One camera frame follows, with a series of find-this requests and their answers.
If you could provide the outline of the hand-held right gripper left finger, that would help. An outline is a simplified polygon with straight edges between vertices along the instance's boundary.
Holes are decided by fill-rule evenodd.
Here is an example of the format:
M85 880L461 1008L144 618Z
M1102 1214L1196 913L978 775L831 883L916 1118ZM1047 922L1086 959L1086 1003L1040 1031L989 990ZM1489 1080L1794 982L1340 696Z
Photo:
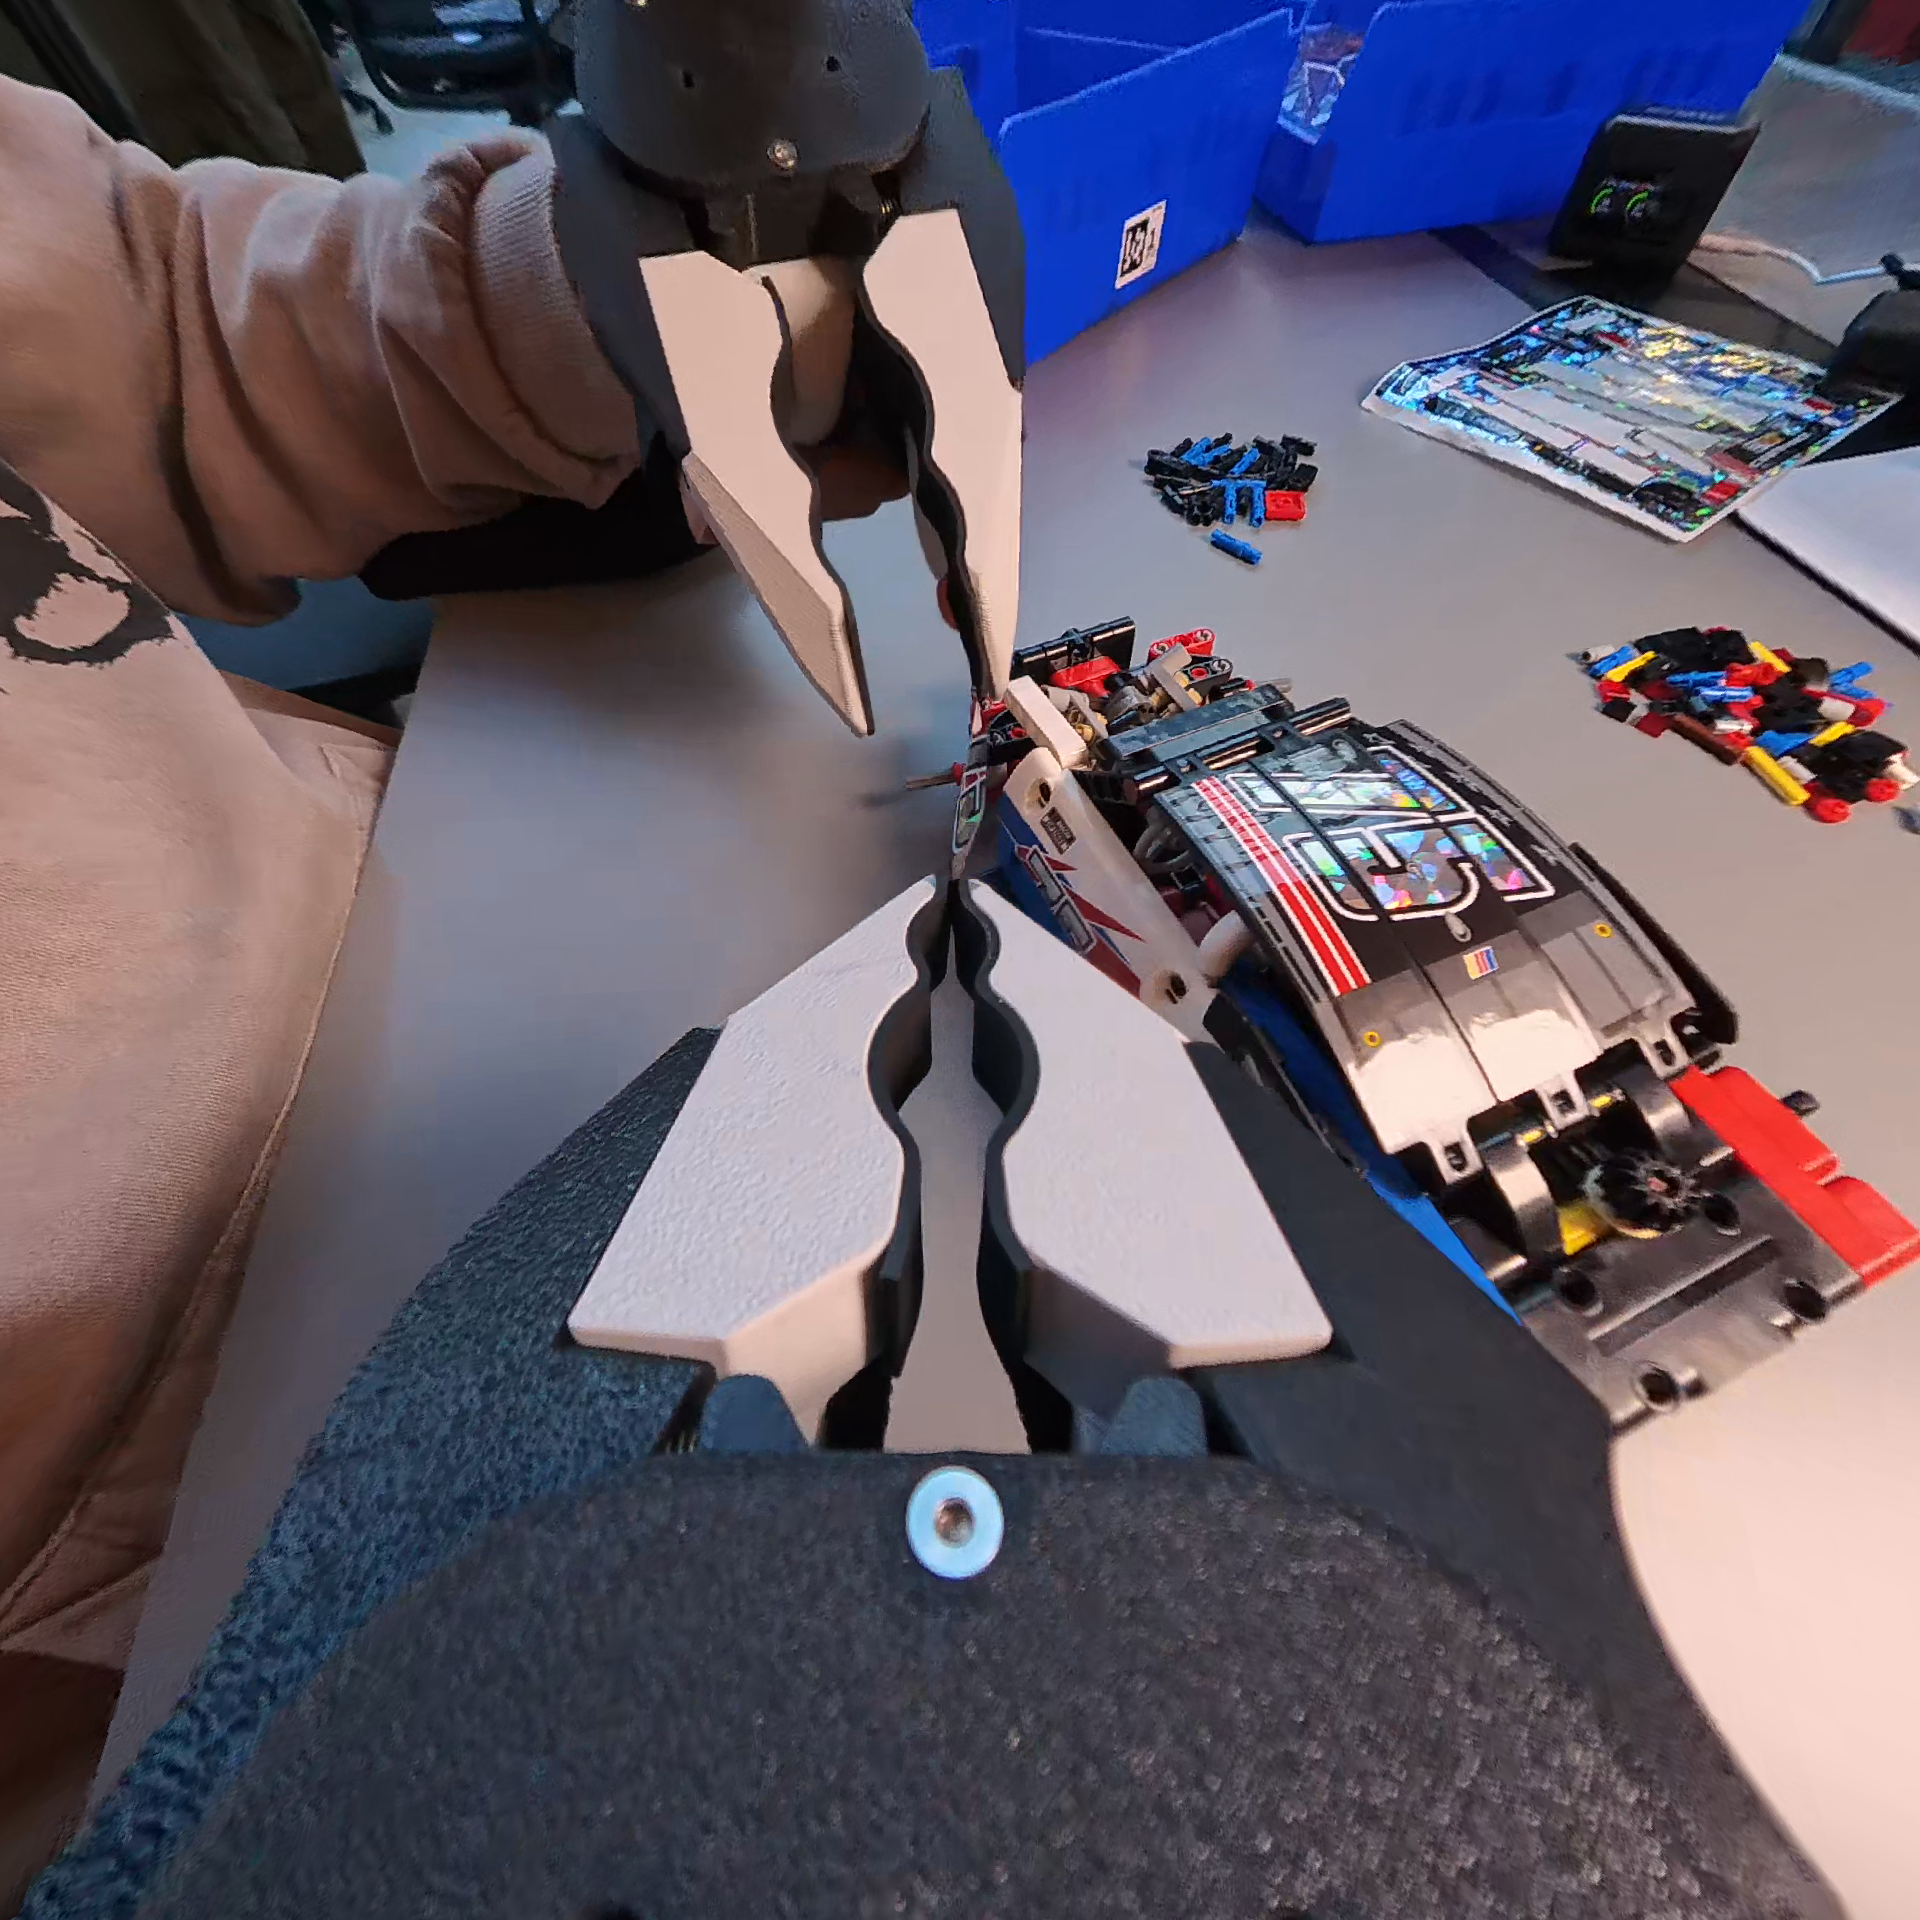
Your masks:
M737 1008L576 1306L586 1350L778 1391L808 1443L872 1444L920 1307L920 1155L945 886L924 879Z

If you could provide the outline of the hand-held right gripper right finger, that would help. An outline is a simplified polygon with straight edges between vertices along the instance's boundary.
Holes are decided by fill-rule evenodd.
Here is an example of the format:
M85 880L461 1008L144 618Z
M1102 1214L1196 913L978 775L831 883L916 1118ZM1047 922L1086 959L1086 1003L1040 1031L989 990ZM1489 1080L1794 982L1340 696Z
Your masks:
M1031 1450L1143 1379L1321 1353L1333 1327L1205 1070L1214 1046L1113 986L989 886L960 886L972 1070L998 1112L976 1290Z

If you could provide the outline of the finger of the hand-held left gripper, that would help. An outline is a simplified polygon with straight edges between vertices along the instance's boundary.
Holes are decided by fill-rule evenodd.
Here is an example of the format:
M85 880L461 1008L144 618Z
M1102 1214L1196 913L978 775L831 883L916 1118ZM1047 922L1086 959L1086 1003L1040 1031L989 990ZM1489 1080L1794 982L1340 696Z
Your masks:
M1010 678L1021 584L1023 398L1000 361L961 217L904 214L862 264L857 352L903 436L981 702Z
M822 553L820 492L781 428L793 338L778 290L703 252L645 259L640 286L686 430L690 502L806 684L870 737L857 623Z

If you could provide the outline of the lego race car model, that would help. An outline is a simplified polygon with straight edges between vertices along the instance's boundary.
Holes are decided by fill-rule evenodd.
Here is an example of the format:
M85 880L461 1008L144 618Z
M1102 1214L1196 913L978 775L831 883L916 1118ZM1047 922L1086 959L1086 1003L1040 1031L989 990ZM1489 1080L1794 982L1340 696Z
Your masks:
M1126 618L973 697L950 859L1286 1107L1616 1424L1914 1267L1657 920L1409 723Z

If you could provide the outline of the holographic sticker sheet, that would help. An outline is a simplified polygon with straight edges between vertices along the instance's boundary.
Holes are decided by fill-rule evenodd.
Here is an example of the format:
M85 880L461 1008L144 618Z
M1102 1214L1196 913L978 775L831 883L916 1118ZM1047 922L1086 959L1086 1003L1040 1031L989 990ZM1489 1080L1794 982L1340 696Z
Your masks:
M1897 393L1591 295L1391 369L1362 409L1690 543Z

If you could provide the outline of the pile of black blue pins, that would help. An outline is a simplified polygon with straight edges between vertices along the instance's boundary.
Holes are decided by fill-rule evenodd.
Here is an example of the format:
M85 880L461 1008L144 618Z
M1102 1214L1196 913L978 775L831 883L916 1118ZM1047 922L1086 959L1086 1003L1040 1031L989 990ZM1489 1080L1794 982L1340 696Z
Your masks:
M1316 443L1297 436L1178 439L1143 458L1160 507L1247 570L1263 560L1263 529L1304 522L1316 473Z

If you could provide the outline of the black charger with green display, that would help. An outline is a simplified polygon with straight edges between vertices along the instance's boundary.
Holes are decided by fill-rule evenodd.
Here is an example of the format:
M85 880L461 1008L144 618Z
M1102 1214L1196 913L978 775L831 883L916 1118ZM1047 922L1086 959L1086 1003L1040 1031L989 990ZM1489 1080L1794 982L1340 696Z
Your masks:
M1624 282L1668 282L1759 135L1740 113L1638 107L1593 135L1545 239L1548 257Z

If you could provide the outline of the pile of mixed colour bricks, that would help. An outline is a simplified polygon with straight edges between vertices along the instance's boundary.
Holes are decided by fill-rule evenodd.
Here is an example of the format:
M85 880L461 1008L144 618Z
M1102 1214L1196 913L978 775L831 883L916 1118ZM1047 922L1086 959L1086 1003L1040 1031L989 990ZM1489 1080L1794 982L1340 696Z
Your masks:
M1569 662L1605 718L1680 737L1814 823L1889 808L1914 827L1914 763L1884 729L1870 662L1830 665L1733 628L1661 632Z

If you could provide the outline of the white book stand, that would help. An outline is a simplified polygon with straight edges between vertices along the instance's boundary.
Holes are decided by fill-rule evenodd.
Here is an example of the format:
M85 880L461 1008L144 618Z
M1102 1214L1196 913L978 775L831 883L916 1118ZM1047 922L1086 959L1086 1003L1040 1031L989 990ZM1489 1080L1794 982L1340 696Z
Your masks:
M1734 514L1750 536L1917 642L1917 449L1807 464Z

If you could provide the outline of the black power adapter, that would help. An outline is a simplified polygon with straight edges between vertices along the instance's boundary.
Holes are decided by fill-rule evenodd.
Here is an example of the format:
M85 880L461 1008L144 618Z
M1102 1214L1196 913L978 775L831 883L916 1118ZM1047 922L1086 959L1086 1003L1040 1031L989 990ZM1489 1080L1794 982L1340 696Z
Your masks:
M1829 398L1862 387L1886 390L1897 404L1823 452L1823 464L1917 447L1917 268L1894 255L1884 255L1878 266L1893 290L1877 295L1846 326L1818 390Z

